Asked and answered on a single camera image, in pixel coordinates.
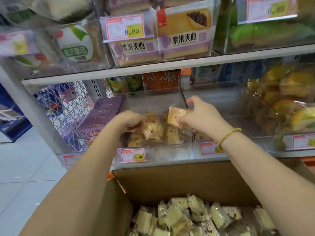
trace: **hand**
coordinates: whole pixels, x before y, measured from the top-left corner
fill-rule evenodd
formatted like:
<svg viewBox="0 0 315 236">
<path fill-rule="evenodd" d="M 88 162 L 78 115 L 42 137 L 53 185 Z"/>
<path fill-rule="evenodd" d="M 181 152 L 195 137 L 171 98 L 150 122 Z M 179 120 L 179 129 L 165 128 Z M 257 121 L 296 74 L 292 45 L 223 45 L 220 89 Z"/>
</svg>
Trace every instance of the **hand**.
<svg viewBox="0 0 315 236">
<path fill-rule="evenodd" d="M 188 124 L 196 131 L 202 132 L 218 142 L 225 134 L 234 128 L 229 125 L 215 107 L 202 101 L 198 96 L 192 96 L 187 104 L 194 104 L 194 111 L 177 119 L 180 124 Z"/>
<path fill-rule="evenodd" d="M 141 122 L 148 121 L 148 117 L 135 113 L 132 110 L 124 111 L 116 116 L 123 124 L 123 132 L 134 132 Z"/>
</svg>

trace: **person's left hand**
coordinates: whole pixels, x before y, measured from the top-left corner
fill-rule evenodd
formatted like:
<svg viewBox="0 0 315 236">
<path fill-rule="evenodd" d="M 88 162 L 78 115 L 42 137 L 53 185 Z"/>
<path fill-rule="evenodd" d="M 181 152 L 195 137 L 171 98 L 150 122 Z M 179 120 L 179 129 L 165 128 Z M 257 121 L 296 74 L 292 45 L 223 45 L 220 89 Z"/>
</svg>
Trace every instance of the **person's left hand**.
<svg viewBox="0 0 315 236">
<path fill-rule="evenodd" d="M 148 117 L 141 115 L 139 113 L 135 113 L 132 110 L 126 110 L 117 115 L 117 117 L 122 121 L 124 125 L 124 132 L 134 132 L 137 127 L 140 126 L 141 122 L 148 121 Z"/>
</svg>

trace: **store shelf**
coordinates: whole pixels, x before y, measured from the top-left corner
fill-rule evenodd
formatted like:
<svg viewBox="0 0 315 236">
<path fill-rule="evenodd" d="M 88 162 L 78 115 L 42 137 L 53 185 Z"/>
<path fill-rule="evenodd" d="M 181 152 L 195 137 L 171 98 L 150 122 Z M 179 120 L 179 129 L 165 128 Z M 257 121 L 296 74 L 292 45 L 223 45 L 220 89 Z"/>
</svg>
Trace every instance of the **store shelf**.
<svg viewBox="0 0 315 236">
<path fill-rule="evenodd" d="M 283 56 L 290 56 L 290 55 L 301 55 L 301 54 L 307 54 L 307 53 L 313 53 L 313 52 L 315 52 L 315 45 L 304 45 L 304 46 L 296 46 L 296 47 L 278 48 L 278 49 L 272 49 L 272 50 L 254 51 L 254 52 L 248 52 L 248 53 L 242 53 L 242 54 L 214 56 L 214 57 L 199 58 L 199 59 L 187 59 L 187 60 L 163 62 L 163 63 L 148 64 L 148 65 L 141 65 L 141 66 L 99 70 L 99 71 L 92 71 L 92 72 L 85 72 L 85 73 L 78 73 L 78 74 L 28 79 L 28 80 L 23 80 L 22 83 L 25 86 L 57 84 L 57 83 L 65 83 L 65 82 L 78 81 L 78 80 L 110 78 L 110 77 L 115 77 L 115 76 L 143 74 L 143 73 L 149 73 L 149 72 L 155 72 L 155 71 L 191 68 L 191 67 L 198 67 L 198 66 L 233 63 L 233 62 L 240 62 L 240 61 L 247 61 L 247 60 L 283 57 Z"/>
</svg>

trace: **person's right hand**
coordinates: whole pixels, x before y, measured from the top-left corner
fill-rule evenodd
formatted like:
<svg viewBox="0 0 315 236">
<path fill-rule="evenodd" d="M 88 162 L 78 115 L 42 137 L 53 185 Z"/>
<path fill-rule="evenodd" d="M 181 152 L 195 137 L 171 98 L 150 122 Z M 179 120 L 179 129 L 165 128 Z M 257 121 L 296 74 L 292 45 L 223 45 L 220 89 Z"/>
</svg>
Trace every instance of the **person's right hand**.
<svg viewBox="0 0 315 236">
<path fill-rule="evenodd" d="M 179 124 L 188 124 L 194 130 L 202 132 L 216 142 L 234 128 L 229 125 L 215 107 L 202 101 L 198 96 L 192 96 L 187 104 L 194 104 L 194 111 L 177 119 Z"/>
</svg>

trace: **cardboard box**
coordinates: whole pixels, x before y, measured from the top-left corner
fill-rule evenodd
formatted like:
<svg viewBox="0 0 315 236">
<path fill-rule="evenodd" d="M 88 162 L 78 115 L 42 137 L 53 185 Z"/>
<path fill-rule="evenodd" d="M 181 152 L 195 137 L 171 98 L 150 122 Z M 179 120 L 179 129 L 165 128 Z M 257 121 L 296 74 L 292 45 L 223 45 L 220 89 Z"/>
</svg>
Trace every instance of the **cardboard box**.
<svg viewBox="0 0 315 236">
<path fill-rule="evenodd" d="M 297 159 L 281 160 L 286 166 L 315 183 L 315 175 Z M 134 209 L 157 206 L 161 200 L 195 194 L 223 205 L 259 204 L 231 162 L 115 170 L 107 182 L 103 203 L 95 222 L 95 236 L 126 236 Z"/>
</svg>

